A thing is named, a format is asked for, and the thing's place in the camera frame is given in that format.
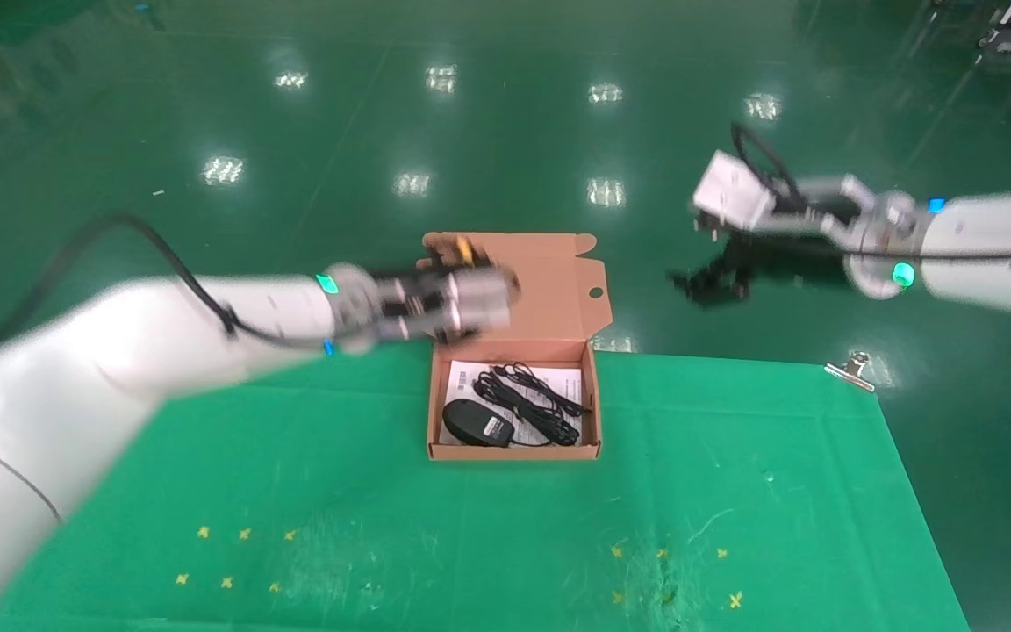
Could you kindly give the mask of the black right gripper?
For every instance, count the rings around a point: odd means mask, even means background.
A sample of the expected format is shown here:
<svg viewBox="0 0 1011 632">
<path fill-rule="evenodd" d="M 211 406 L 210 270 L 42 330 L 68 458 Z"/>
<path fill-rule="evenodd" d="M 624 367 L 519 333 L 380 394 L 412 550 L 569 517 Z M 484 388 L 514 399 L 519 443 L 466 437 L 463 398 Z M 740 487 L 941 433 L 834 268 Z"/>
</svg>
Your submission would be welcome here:
<svg viewBox="0 0 1011 632">
<path fill-rule="evenodd" d="M 667 269 L 666 279 L 694 305 L 742 303 L 750 295 L 753 269 L 843 269 L 843 253 L 818 236 L 733 233 L 718 267 Z"/>
</svg>

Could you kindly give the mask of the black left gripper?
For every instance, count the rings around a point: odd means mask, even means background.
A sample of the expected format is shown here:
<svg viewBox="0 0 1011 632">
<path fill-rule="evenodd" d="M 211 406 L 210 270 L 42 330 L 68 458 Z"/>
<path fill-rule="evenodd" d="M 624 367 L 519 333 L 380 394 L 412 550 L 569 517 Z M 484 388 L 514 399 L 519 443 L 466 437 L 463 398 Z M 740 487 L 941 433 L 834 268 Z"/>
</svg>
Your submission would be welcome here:
<svg viewBox="0 0 1011 632">
<path fill-rule="evenodd" d="M 445 272 L 493 268 L 493 260 L 466 236 L 424 239 L 422 247 L 426 257 L 418 260 L 416 272 L 376 278 L 381 301 L 376 334 L 383 341 L 430 337 L 444 345 L 473 340 L 473 328 L 463 327 L 458 317 L 454 275 Z"/>
</svg>

